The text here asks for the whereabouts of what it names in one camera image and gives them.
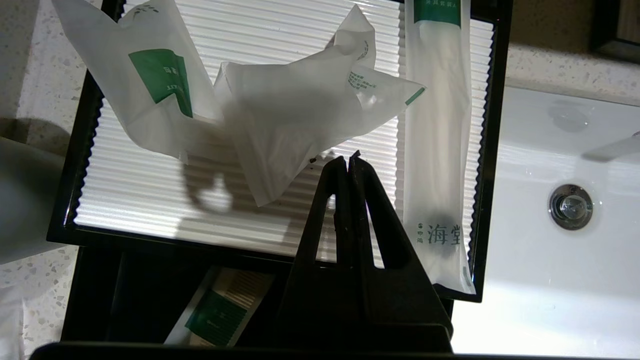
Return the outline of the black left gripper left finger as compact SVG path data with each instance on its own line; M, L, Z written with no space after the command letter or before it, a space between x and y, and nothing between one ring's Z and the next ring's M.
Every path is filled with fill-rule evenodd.
M334 196L336 263L317 261L326 210ZM345 158L325 164L318 180L286 283L274 328L274 344L290 349L342 347L360 319L354 221Z

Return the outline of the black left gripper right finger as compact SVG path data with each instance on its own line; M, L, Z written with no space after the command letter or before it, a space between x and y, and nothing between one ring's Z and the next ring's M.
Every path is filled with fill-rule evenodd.
M453 324L375 169L349 158L365 338L381 350L450 352Z

